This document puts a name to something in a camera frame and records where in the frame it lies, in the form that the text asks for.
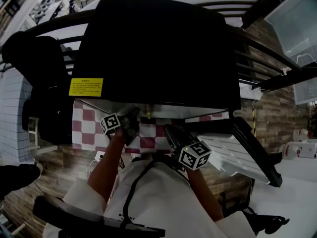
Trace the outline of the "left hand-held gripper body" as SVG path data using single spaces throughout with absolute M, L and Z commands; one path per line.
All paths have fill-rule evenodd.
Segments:
M 103 134 L 111 141 L 111 134 L 116 132 L 116 129 L 122 128 L 124 132 L 125 145 L 129 146 L 137 136 L 139 131 L 139 121 L 137 117 L 129 118 L 128 113 L 118 117 L 113 113 L 101 119 L 100 127 Z

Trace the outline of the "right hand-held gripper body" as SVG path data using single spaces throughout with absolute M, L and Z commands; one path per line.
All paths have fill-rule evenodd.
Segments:
M 178 162 L 191 170 L 197 170 L 204 166 L 212 152 L 212 149 L 197 137 L 176 138 L 170 142 Z

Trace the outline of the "black mini fridge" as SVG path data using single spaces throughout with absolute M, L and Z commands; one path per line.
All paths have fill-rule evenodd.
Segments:
M 220 16 L 173 0 L 101 0 L 81 41 L 69 96 L 115 103 L 221 109 L 227 119 L 179 126 L 211 149 L 208 161 L 280 187 L 282 176 L 233 113 L 240 89 Z

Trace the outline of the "person's left forearm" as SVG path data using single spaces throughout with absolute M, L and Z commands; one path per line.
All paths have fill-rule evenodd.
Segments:
M 88 179 L 88 185 L 108 202 L 117 176 L 118 164 L 125 144 L 124 131 L 118 129 L 107 147 L 105 155 Z

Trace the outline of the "person's right forearm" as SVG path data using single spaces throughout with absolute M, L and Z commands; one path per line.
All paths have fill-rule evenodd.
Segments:
M 193 192 L 210 218 L 214 222 L 223 219 L 224 216 L 221 206 L 209 189 L 201 171 L 193 171 L 189 168 L 186 168 L 186 173 Z

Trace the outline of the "pink checkered tablecloth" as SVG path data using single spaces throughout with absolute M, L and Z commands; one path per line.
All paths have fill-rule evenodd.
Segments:
M 116 113 L 123 116 L 139 107 L 140 130 L 134 141 L 124 147 L 124 153 L 170 153 L 171 147 L 165 137 L 165 124 L 227 119 L 228 112 L 221 109 L 193 108 L 170 105 L 145 105 L 115 103 L 105 100 L 76 100 L 72 115 L 72 146 L 74 149 L 105 151 L 109 139 L 103 134 L 100 121 Z M 151 119 L 146 112 L 152 113 Z

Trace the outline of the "person's white shirt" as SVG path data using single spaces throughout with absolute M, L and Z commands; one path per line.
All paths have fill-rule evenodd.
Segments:
M 123 220 L 123 206 L 131 185 L 148 163 L 133 162 L 117 176 L 109 203 L 85 180 L 76 181 L 63 201 L 94 214 Z M 128 214 L 135 224 L 164 229 L 166 238 L 256 238 L 241 211 L 213 221 L 188 182 L 163 163 L 154 164 L 138 181 Z

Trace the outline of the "white wooden stool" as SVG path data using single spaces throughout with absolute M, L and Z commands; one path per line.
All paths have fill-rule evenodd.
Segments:
M 42 140 L 39 134 L 39 119 L 30 117 L 29 118 L 29 150 L 33 157 L 48 153 L 51 151 L 56 151 L 58 149 L 57 145 L 49 143 Z

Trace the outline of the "black device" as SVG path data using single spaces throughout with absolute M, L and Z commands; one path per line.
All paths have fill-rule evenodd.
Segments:
M 282 161 L 283 154 L 282 152 L 278 153 L 269 153 L 269 160 L 273 165 L 276 165 Z

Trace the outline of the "black office chair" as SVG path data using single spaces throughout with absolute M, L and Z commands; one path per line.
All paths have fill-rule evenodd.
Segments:
M 69 96 L 70 75 L 62 49 L 50 36 L 14 33 L 2 48 L 2 58 L 16 68 L 32 86 L 31 97 L 22 109 L 22 127 L 38 118 L 40 138 L 55 145 L 72 144 L 74 99 Z

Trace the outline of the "white tiled partition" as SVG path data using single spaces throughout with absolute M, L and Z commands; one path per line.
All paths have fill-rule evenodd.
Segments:
M 22 127 L 24 103 L 32 86 L 15 68 L 0 73 L 0 154 L 10 163 L 34 164 L 29 132 Z

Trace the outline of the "black headset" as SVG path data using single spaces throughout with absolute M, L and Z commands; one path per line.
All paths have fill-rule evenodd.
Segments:
M 242 210 L 242 213 L 248 220 L 255 235 L 260 231 L 264 231 L 266 234 L 271 235 L 278 231 L 283 225 L 287 225 L 290 221 L 290 219 L 281 216 L 259 215 L 250 207 Z

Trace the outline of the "white red robot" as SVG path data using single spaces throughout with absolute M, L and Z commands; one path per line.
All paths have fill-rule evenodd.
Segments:
M 312 138 L 312 134 L 306 129 L 296 129 L 292 135 L 293 141 L 283 144 L 279 152 L 286 159 L 317 158 L 317 138 Z

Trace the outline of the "white table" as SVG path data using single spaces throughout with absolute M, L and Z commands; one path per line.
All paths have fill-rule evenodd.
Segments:
M 255 181 L 250 207 L 260 215 L 278 215 L 289 223 L 258 238 L 312 238 L 317 235 L 317 158 L 282 160 L 275 166 L 281 187 Z

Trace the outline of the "translucent white storage box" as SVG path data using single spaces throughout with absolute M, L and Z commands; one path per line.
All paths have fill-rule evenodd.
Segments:
M 317 102 L 317 77 L 293 85 L 296 105 Z
M 264 19 L 287 57 L 300 66 L 317 67 L 317 0 L 285 0 Z

